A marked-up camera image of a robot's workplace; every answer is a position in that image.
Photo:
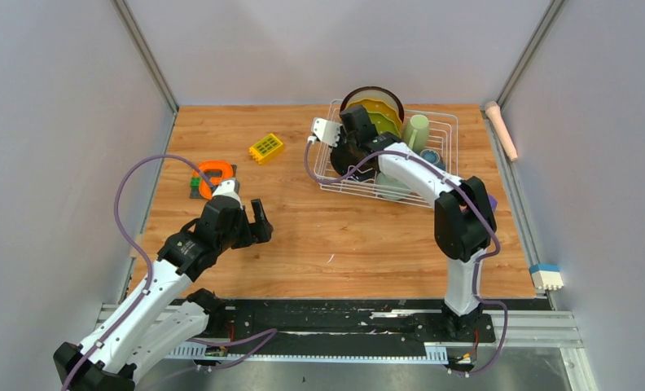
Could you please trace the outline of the green dotted plate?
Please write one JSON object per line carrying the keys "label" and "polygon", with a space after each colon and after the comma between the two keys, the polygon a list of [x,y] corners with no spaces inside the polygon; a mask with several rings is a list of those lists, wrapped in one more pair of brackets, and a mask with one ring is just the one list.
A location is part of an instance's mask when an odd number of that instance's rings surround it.
{"label": "green dotted plate", "polygon": [[376,128],[377,134],[390,133],[390,134],[394,134],[398,138],[401,137],[399,128],[396,126],[394,121],[392,121],[384,114],[380,112],[368,112],[368,116],[372,124]]}

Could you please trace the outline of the yellow dotted plate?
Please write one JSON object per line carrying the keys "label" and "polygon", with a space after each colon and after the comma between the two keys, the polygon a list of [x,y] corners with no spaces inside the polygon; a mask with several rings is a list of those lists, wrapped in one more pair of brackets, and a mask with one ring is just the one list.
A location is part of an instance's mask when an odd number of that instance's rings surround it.
{"label": "yellow dotted plate", "polygon": [[397,117],[397,114],[394,112],[394,110],[389,107],[386,103],[380,101],[380,100],[375,100],[375,99],[361,99],[356,102],[352,102],[349,107],[347,108],[352,108],[355,106],[363,106],[367,113],[368,112],[380,112],[390,118],[396,126],[401,129],[402,122]]}

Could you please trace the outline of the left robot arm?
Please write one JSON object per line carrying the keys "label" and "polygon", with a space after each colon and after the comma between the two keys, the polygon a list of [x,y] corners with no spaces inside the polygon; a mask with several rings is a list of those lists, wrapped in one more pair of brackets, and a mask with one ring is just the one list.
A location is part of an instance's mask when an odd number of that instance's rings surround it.
{"label": "left robot arm", "polygon": [[270,241],[274,228],[259,199],[250,222],[239,200],[215,195],[200,217],[171,235],[146,277],[113,314],[80,343],[64,342],[54,362],[64,390],[132,390],[171,350],[226,328],[225,302],[201,288],[168,318],[166,306],[232,248]]}

